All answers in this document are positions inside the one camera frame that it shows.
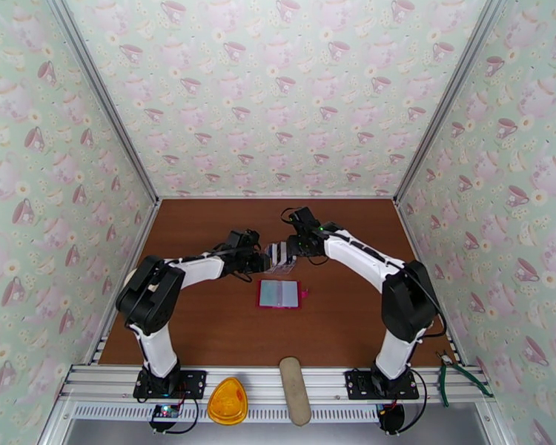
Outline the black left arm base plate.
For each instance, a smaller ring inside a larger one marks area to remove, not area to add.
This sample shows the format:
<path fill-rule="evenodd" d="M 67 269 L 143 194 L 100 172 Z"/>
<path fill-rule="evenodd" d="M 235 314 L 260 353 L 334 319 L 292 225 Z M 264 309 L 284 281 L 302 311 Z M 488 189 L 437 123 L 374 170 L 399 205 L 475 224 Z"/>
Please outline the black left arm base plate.
<path fill-rule="evenodd" d="M 201 370 L 173 370 L 160 378 L 142 368 L 136 379 L 133 397 L 138 401 L 150 399 L 203 398 L 207 372 Z"/>

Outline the black round device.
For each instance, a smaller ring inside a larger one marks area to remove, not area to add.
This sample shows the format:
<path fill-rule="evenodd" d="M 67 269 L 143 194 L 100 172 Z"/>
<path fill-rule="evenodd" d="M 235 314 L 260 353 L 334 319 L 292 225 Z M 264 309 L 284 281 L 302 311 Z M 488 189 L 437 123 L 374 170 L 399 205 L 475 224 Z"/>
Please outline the black round device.
<path fill-rule="evenodd" d="M 405 423 L 405 410 L 403 405 L 386 404 L 378 408 L 377 417 L 382 431 L 396 435 Z"/>

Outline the teal card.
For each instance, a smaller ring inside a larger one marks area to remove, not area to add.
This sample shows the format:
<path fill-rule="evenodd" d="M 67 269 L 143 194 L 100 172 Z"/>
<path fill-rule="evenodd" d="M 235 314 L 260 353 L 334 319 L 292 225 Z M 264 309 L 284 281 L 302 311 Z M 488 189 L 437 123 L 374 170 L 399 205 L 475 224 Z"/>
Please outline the teal card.
<path fill-rule="evenodd" d="M 262 280 L 259 284 L 259 305 L 278 308 L 282 306 L 282 282 Z"/>

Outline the orange plastic rounded triangle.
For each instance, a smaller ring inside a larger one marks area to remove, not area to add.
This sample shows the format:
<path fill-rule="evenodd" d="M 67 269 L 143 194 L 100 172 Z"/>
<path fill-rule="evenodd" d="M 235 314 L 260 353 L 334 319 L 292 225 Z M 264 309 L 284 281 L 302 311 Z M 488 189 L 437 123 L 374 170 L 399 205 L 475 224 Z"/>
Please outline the orange plastic rounded triangle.
<path fill-rule="evenodd" d="M 208 400 L 207 413 L 222 426 L 235 426 L 247 418 L 248 396 L 238 378 L 226 378 L 216 386 Z"/>

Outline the aluminium frame post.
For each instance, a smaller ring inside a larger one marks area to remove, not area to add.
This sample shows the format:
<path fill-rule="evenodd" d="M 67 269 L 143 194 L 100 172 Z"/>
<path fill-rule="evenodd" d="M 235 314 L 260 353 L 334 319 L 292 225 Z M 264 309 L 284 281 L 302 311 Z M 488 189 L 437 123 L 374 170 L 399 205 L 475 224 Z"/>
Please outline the aluminium frame post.
<path fill-rule="evenodd" d="M 434 110 L 432 118 L 429 120 L 420 143 L 414 152 L 411 163 L 404 173 L 397 191 L 392 197 L 396 207 L 400 205 L 411 183 L 417 178 L 417 173 L 421 164 L 428 156 L 430 148 L 434 144 L 437 135 L 442 130 L 443 124 L 451 112 L 456 98 L 460 95 L 472 68 L 476 65 L 478 54 L 483 49 L 486 40 L 492 33 L 492 29 L 497 24 L 507 1 L 508 0 L 486 0 L 483 5 L 466 46 L 460 54 L 457 65 L 440 97 L 440 101 Z"/>
<path fill-rule="evenodd" d="M 160 204 L 160 196 L 154 188 L 150 177 L 147 175 L 145 166 L 133 146 L 130 135 L 116 109 L 115 103 L 104 83 L 104 79 L 90 54 L 90 50 L 87 46 L 87 39 L 82 35 L 66 0 L 45 1 L 60 31 L 63 33 L 65 43 L 70 48 L 70 52 L 79 64 L 83 77 L 88 83 L 100 111 L 105 115 L 113 135 L 117 138 L 125 156 L 130 160 L 131 167 L 140 185 L 146 191 L 151 203 L 158 206 Z"/>

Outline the beige oblong pad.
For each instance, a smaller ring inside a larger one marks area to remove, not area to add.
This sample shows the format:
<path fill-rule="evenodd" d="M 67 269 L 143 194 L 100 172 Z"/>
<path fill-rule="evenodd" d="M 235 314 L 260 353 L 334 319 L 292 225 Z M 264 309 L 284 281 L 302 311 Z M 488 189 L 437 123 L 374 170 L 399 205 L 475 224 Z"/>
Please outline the beige oblong pad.
<path fill-rule="evenodd" d="M 305 426 L 311 420 L 311 405 L 299 360 L 284 357 L 279 362 L 279 373 L 289 418 L 295 426 Z"/>

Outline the aluminium frame rail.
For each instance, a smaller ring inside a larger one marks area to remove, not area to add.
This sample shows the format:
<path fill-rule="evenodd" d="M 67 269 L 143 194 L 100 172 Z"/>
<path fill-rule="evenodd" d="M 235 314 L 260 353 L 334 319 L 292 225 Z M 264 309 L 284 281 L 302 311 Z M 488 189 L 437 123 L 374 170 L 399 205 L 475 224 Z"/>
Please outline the aluminium frame rail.
<path fill-rule="evenodd" d="M 133 391 L 140 366 L 131 365 L 73 365 L 62 384 L 59 397 L 75 401 L 133 402 Z M 253 404 L 284 404 L 282 378 L 277 367 L 269 366 L 209 366 L 203 399 L 206 401 L 222 380 L 235 377 L 245 387 L 248 400 Z M 312 404 L 352 404 L 345 385 L 344 367 L 304 367 L 304 379 Z M 417 389 L 429 403 L 439 403 L 439 368 L 417 367 L 420 374 Z M 474 383 L 451 368 L 446 375 L 446 394 L 449 403 L 492 402 Z"/>

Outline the red leather card holder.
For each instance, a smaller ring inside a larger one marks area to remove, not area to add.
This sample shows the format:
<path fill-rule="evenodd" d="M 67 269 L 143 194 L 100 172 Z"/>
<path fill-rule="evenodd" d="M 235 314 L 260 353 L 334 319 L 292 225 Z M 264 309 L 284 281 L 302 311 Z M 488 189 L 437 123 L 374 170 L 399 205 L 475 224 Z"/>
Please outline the red leather card holder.
<path fill-rule="evenodd" d="M 261 309 L 301 309 L 302 300 L 307 296 L 308 292 L 302 290 L 297 280 L 278 280 L 282 282 L 282 306 L 278 308 L 263 307 L 259 305 L 259 284 L 257 288 L 257 306 Z"/>

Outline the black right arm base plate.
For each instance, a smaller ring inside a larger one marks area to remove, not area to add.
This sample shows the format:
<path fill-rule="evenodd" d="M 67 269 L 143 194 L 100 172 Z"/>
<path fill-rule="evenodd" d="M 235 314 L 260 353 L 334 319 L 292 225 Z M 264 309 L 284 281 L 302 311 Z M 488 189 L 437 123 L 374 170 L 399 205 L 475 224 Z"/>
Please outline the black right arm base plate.
<path fill-rule="evenodd" d="M 415 401 L 420 396 L 409 370 L 393 380 L 377 371 L 359 369 L 345 372 L 344 378 L 347 396 L 351 401 Z"/>

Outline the green handled pliers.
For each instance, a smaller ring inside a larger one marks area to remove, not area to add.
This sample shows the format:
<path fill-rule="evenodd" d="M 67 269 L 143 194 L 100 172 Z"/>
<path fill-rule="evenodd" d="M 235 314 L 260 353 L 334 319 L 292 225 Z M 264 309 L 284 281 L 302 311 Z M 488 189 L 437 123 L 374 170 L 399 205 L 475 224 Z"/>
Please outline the green handled pliers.
<path fill-rule="evenodd" d="M 440 397 L 442 404 L 445 408 L 449 408 L 449 398 L 446 392 L 446 379 L 447 379 L 447 372 L 449 369 L 453 369 L 459 372 L 463 377 L 465 377 L 470 383 L 475 385 L 479 390 L 480 393 L 487 398 L 493 398 L 494 395 L 491 391 L 488 390 L 488 386 L 474 376 L 471 372 L 465 370 L 463 367 L 455 363 L 451 357 L 446 352 L 436 352 L 436 356 L 440 359 L 440 373 L 438 377 L 438 383 L 440 387 Z"/>

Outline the clear acrylic card organizer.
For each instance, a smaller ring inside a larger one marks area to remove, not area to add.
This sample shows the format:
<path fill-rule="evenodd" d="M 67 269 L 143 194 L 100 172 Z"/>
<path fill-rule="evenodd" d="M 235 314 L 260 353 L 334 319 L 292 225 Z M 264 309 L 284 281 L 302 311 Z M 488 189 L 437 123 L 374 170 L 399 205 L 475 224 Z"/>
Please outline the clear acrylic card organizer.
<path fill-rule="evenodd" d="M 268 246 L 269 246 L 270 244 L 268 244 L 268 245 L 265 247 L 264 253 L 268 251 Z M 292 255 L 292 254 L 288 254 L 288 261 L 287 261 L 287 263 L 286 263 L 285 265 L 280 265 L 280 264 L 278 263 L 278 264 L 274 267 L 274 271 L 273 271 L 273 272 L 265 272 L 265 273 L 266 273 L 266 274 L 279 275 L 279 276 L 289 274 L 289 273 L 293 270 L 293 268 L 294 268 L 294 266 L 291 265 L 291 255 Z"/>

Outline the small circuit board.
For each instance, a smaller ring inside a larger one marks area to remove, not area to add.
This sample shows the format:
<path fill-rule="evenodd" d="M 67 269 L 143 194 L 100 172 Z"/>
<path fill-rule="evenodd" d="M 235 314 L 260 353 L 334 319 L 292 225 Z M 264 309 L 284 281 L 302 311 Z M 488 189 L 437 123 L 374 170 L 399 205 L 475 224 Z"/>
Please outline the small circuit board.
<path fill-rule="evenodd" d="M 179 404 L 157 404 L 155 405 L 151 421 L 153 422 L 171 422 L 178 421 L 181 413 Z"/>

